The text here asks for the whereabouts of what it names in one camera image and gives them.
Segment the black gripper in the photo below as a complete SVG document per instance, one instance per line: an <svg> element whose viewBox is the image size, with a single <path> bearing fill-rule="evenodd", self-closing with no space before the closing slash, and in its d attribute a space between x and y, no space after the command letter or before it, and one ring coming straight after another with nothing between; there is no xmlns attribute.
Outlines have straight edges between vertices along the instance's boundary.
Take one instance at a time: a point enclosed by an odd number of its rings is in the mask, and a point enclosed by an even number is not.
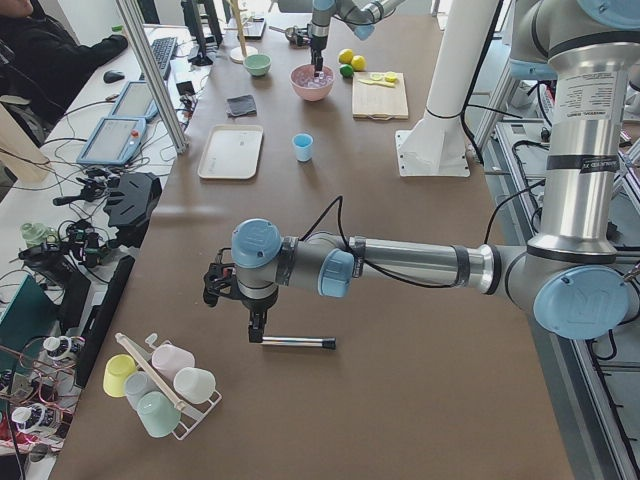
<svg viewBox="0 0 640 480"><path fill-rule="evenodd" d="M311 38L311 64L314 66L315 71L323 70L323 56L324 50L324 38L312 37Z"/></svg>
<svg viewBox="0 0 640 480"><path fill-rule="evenodd" d="M262 343L267 313L270 308L268 299L250 299L247 302L249 310L248 338L250 343Z"/></svg>

